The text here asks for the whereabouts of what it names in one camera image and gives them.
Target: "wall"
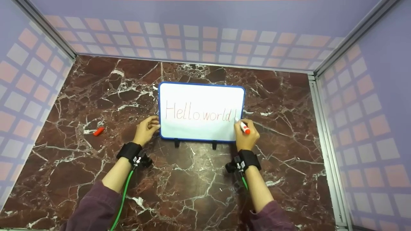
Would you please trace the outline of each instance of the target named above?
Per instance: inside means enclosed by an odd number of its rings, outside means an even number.
[[[411,230],[411,0],[320,78],[354,225]]]
[[[0,21],[1,210],[72,61],[12,1],[0,2]]]
[[[31,2],[78,53],[314,70],[378,0]]]

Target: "right hand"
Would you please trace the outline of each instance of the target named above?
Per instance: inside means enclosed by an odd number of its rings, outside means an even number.
[[[237,151],[240,150],[252,150],[257,140],[260,138],[260,134],[254,127],[252,120],[242,119],[244,123],[250,128],[250,134],[245,134],[240,127],[240,121],[234,124],[234,130],[236,132],[236,145]]]

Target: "left hand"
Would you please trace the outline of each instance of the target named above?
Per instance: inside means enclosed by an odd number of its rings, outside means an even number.
[[[134,136],[133,143],[144,146],[150,141],[154,132],[160,128],[160,122],[157,115],[149,116],[137,125],[136,135]]]

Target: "sleeve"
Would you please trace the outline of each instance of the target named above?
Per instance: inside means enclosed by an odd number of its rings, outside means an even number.
[[[295,231],[296,228],[277,201],[268,203],[259,213],[251,211],[255,231]]]
[[[106,230],[121,201],[121,196],[101,182],[93,185],[80,201],[79,207],[60,231]]]

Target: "forearm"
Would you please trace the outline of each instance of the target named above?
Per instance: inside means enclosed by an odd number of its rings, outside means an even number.
[[[126,181],[130,171],[131,163],[127,158],[120,157],[116,164],[111,168],[107,175],[102,179],[102,183],[109,189],[120,193],[124,182]]]
[[[274,200],[272,194],[266,183],[258,171],[257,167],[249,166],[245,170],[245,177],[247,179],[248,189],[251,195],[251,200],[254,204],[254,209],[258,213],[264,206]]]

